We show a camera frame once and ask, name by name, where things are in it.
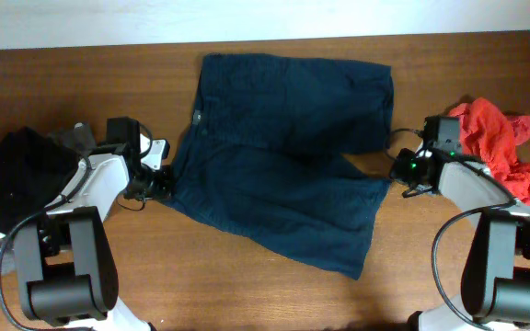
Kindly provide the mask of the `red mesh garment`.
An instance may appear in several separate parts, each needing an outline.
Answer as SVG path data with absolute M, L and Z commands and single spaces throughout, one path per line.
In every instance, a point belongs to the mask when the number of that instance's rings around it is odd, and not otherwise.
M 480 97 L 448 112 L 460 122 L 463 152 L 479 157 L 494 178 L 530 206 L 530 162 L 522 162 L 517 147 L 530 139 L 529 115 L 505 115 Z

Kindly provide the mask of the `navy blue shorts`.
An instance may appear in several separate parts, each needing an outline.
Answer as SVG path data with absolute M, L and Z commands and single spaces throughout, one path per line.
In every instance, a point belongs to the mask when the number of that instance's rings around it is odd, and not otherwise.
M 387 65 L 209 54 L 165 203 L 358 279 L 390 182 L 360 171 L 349 156 L 383 149 L 393 108 Z

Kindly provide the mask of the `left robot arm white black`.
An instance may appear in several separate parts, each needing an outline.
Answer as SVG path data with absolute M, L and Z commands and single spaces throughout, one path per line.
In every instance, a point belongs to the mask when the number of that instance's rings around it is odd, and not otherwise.
M 119 277 L 103 223 L 123 197 L 146 204 L 168 197 L 170 145 L 138 120 L 107 121 L 96 142 L 85 124 L 63 145 L 83 153 L 59 196 L 11 232 L 22 313 L 61 330 L 150 330 L 119 296 Z

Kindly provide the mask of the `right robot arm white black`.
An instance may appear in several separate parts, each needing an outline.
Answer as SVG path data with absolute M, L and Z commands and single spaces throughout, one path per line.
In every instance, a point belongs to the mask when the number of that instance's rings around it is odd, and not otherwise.
M 530 206 L 497 181 L 483 161 L 463 154 L 457 118 L 430 116 L 415 133 L 421 145 L 399 152 L 390 178 L 407 186 L 405 198 L 440 195 L 460 212 L 432 241 L 432 275 L 444 303 L 412 314 L 409 329 L 530 329 Z M 476 230 L 461 291 L 449 297 L 438 271 L 438 248 L 445 231 L 463 219 Z

